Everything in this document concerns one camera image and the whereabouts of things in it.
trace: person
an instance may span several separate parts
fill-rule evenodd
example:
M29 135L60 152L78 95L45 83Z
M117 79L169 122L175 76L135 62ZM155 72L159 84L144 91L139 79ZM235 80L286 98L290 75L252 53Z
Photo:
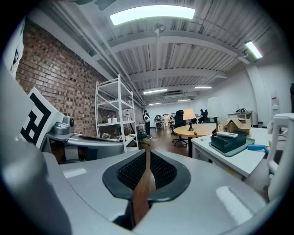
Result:
M152 136L150 135L150 120L151 120L151 118L150 118L147 110L144 110L143 120L145 122L146 134L148 136L146 139L149 140L152 138Z
M205 113L203 112L203 109L200 109L200 111L201 111L201 115L202 115L202 117L199 118L199 120L198 120L199 123L204 122L204 116L205 116Z

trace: black mesh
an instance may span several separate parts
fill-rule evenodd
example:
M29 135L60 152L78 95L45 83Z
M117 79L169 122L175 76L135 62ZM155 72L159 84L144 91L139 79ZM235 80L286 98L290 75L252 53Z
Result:
M177 169L153 152L150 152L150 157L150 169L155 178L156 189L160 189L175 179Z
M146 169L146 152L118 169L118 180L125 186L134 190Z

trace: office chair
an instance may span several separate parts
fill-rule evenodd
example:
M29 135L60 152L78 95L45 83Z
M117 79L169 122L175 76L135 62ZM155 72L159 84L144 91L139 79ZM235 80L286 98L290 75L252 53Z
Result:
M173 128L186 126L187 123L186 123L186 120L183 120L183 117L184 117L184 111L183 110L178 110L175 113L175 124L173 125ZM179 135L179 138L172 140L172 142L174 142L175 140L176 140L176 142L174 143L174 146L176 145L177 142L181 141L181 142L184 142L186 147L187 147L187 142L185 142L185 140L188 140L188 139L182 139L182 137Z
M143 142L143 139L144 138L147 138L147 134L145 131L143 130L139 130L138 134L137 134L137 137L138 137L138 145L141 146L141 145L148 145L150 146L150 144L147 144L145 142Z

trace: desk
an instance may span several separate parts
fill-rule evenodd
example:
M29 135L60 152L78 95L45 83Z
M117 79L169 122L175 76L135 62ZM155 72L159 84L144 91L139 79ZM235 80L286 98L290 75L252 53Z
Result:
M136 127L143 127L143 131L145 131L145 124L136 124Z
M268 134L267 130L263 128L251 128L248 137L255 139L255 144L257 145L269 145L268 141L271 140L271 134ZM210 147L209 142L211 142L210 135L193 139L193 158L198 158L201 153L239 179L248 177L265 155L264 151L251 151L246 149L232 157L226 157Z
M247 112L236 112L228 114L228 117L231 118L231 116L237 116L238 118L245 118L250 119L251 125L252 125L252 110Z
M157 125L156 125L156 123L161 123L161 124L163 125L163 127L164 127L164 130L166 129L165 121L155 121L155 130L156 130L156 131L158 131L158 130L157 130Z
M212 131L215 129L215 123L204 123L204 124L193 124L193 129L196 129L197 135L194 134L195 130L189 130L189 125L177 127L174 129L174 133L180 136L187 136L188 137L188 156L192 157L192 138L202 137L208 134L211 134Z

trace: blue object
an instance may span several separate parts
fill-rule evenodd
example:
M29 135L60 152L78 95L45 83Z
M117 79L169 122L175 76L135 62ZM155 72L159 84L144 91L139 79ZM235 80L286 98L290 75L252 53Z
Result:
M266 152L266 154L268 154L269 151L269 147L266 145L248 145L248 150L264 150Z

